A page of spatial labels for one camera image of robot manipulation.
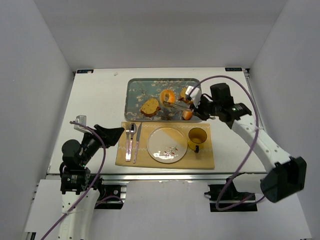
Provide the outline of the metal serving tongs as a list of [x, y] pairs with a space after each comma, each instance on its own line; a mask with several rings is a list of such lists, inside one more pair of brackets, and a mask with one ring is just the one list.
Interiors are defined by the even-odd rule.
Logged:
[[172, 103], [172, 102], [168, 102], [168, 101], [161, 101], [160, 103], [165, 108], [175, 109], [177, 111], [191, 112], [191, 113], [194, 112], [194, 110], [191, 107], [191, 105], [190, 104], [186, 104], [185, 102], [183, 102], [182, 104], [177, 104], [177, 103]]

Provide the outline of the orange glazed bagel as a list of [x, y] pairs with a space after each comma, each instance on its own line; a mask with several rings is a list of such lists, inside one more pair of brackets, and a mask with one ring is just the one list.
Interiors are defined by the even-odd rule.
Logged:
[[159, 95], [159, 102], [162, 107], [165, 106], [165, 102], [174, 104], [176, 102], [175, 92], [170, 89], [164, 89]]

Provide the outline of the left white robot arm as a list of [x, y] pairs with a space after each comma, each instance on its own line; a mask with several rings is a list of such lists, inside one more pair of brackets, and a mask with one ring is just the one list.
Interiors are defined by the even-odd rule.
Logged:
[[88, 162], [99, 149], [106, 151], [119, 141], [123, 127], [85, 127], [82, 141], [70, 139], [61, 148], [62, 220], [59, 240], [87, 240], [97, 200], [104, 193], [99, 173], [92, 175]]

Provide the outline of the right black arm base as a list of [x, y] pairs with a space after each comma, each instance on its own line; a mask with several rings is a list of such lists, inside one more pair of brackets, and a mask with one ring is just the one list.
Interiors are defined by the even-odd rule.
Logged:
[[[204, 197], [209, 199], [210, 211], [212, 213], [219, 212], [216, 208], [216, 201], [218, 199], [219, 193], [223, 189], [224, 184], [211, 184], [208, 185], [208, 191], [204, 193]], [[248, 192], [237, 192], [234, 187], [228, 187], [224, 192], [221, 200], [219, 202], [220, 208], [226, 208], [232, 204], [236, 204], [241, 200], [248, 197], [250, 193]], [[249, 200], [244, 203], [228, 209], [226, 212], [257, 212], [258, 207], [256, 202], [256, 197], [252, 196]]]

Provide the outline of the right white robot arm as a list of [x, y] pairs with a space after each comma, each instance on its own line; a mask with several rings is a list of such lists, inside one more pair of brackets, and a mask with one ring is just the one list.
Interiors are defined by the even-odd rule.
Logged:
[[304, 189], [307, 163], [283, 150], [263, 129], [256, 126], [252, 112], [243, 103], [235, 103], [226, 83], [210, 87], [211, 96], [198, 87], [189, 86], [185, 92], [193, 114], [201, 120], [211, 117], [226, 123], [238, 134], [261, 161], [266, 174], [238, 173], [231, 187], [239, 193], [262, 194], [276, 203]]

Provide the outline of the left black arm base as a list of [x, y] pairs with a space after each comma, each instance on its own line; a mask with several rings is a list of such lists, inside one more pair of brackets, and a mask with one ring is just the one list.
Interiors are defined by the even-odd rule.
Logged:
[[101, 177], [100, 195], [96, 201], [97, 210], [121, 210], [124, 206], [127, 183], [122, 180]]

